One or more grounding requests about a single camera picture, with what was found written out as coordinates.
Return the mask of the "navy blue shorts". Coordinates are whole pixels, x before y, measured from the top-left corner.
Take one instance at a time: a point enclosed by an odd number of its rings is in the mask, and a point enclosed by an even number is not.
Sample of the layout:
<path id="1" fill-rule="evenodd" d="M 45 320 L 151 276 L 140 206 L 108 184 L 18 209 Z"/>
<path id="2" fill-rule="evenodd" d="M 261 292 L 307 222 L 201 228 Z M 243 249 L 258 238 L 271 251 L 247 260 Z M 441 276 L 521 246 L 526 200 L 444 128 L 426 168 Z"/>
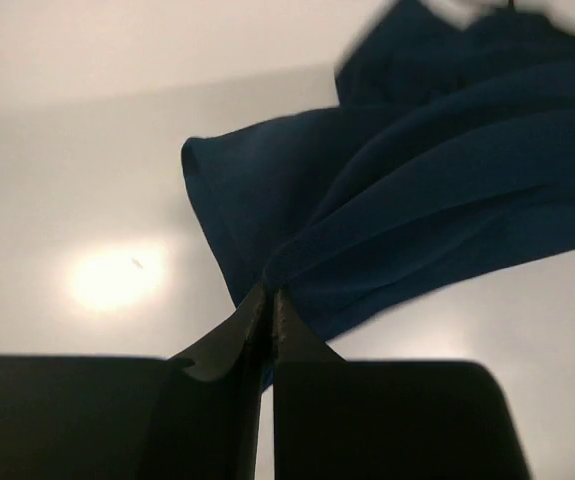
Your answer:
<path id="1" fill-rule="evenodd" d="M 322 339 L 496 270 L 575 250 L 575 35 L 500 7 L 457 28 L 395 3 L 338 103 L 181 150 L 235 303 L 287 290 Z"/>

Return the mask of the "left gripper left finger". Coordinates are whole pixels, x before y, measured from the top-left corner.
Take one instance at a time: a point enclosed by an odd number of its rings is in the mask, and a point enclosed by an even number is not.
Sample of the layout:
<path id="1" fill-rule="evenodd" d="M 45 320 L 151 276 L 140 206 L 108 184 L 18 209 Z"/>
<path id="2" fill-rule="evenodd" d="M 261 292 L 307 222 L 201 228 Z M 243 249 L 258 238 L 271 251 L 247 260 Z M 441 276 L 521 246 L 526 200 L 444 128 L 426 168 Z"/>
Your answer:
<path id="1" fill-rule="evenodd" d="M 266 293 L 169 358 L 0 355 L 0 479 L 250 479 Z"/>

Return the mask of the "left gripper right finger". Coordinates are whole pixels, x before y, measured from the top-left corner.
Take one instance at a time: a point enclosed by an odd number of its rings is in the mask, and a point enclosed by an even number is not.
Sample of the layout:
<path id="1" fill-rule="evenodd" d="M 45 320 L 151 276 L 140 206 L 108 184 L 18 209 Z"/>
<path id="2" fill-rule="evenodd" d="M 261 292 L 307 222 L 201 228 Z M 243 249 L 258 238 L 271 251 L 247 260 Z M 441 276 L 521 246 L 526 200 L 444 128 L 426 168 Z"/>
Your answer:
<path id="1" fill-rule="evenodd" d="M 528 479 L 505 395 L 471 361 L 349 361 L 274 298 L 278 479 Z"/>

